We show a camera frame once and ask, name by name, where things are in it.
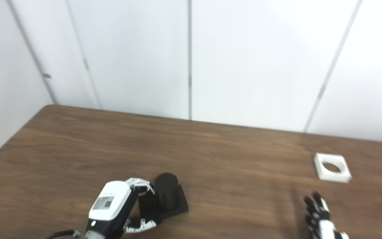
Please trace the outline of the white and black right hand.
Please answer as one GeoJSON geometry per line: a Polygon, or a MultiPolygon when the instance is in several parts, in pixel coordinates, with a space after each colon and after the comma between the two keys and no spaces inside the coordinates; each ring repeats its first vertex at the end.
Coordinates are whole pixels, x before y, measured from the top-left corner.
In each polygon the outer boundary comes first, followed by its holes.
{"type": "Polygon", "coordinates": [[[306,204],[306,224],[310,239],[348,239],[349,235],[336,230],[331,219],[329,207],[324,198],[313,192],[312,197],[304,198],[306,204]]]}

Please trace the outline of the white and black left hand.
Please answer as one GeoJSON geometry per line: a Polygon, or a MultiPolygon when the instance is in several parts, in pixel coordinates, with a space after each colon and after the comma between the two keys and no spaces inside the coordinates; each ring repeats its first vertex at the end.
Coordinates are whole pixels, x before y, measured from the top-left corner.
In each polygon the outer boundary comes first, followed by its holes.
{"type": "Polygon", "coordinates": [[[120,239],[157,227],[162,219],[130,219],[140,193],[155,195],[152,183],[140,178],[106,183],[89,211],[84,239],[120,239]]]}

